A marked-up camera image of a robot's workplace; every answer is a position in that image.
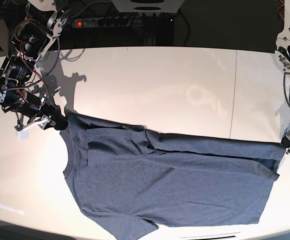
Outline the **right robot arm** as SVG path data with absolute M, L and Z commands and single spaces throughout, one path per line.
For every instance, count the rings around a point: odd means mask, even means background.
M 16 114 L 19 132 L 35 124 L 58 131 L 68 126 L 61 110 L 47 102 L 46 77 L 35 64 L 60 41 L 70 11 L 66 0 L 29 0 L 25 19 L 14 29 L 13 47 L 0 64 L 0 106 L 3 112 Z

